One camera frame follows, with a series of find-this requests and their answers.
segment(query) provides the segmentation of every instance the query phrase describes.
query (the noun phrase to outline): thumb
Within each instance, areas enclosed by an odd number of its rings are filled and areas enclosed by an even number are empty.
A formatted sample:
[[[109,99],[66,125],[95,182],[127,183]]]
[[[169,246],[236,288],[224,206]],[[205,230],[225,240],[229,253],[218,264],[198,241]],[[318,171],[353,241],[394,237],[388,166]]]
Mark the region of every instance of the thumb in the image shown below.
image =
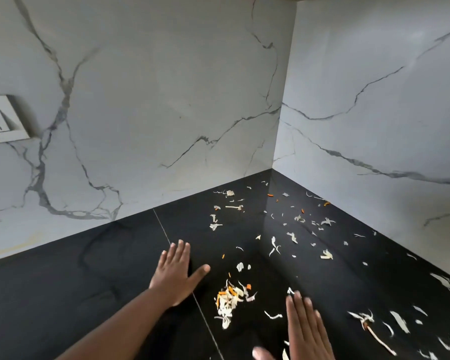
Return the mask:
[[[265,350],[263,347],[254,347],[252,356],[255,360],[274,360],[274,357],[271,355],[271,353]]]
[[[200,283],[200,281],[210,272],[210,265],[204,264],[200,266],[190,277],[188,278],[188,284],[190,285],[190,290],[194,290],[195,287]]]

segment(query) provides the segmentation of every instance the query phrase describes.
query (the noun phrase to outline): marble wall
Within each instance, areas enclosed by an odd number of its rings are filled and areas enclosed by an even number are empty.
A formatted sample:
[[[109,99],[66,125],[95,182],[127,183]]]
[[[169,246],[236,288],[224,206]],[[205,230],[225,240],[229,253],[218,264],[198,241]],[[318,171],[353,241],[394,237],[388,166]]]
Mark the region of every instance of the marble wall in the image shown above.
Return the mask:
[[[273,168],[450,273],[450,0],[299,2]]]
[[[272,165],[288,0],[0,0],[0,257]]]

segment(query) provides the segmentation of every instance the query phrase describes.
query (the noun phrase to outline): left hand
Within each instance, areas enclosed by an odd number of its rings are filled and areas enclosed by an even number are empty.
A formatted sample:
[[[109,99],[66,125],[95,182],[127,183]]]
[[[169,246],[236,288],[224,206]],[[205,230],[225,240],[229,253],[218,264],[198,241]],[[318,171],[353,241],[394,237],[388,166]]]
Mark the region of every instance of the left hand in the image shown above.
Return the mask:
[[[183,240],[178,241],[178,246],[172,243],[168,252],[162,252],[148,288],[159,290],[160,295],[163,294],[165,300],[169,301],[169,306],[177,306],[191,295],[210,271],[210,266],[204,264],[189,277],[189,262],[190,244]]]

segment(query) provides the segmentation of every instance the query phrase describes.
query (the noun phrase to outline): carrot shred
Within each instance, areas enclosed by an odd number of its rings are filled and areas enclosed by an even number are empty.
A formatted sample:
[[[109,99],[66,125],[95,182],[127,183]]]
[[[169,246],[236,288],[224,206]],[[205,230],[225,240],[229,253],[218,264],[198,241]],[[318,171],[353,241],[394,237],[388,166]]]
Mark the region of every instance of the carrot shred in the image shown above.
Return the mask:
[[[232,296],[238,296],[237,292],[233,290],[233,288],[231,286],[228,286],[228,290],[230,291],[230,293],[232,294]]]

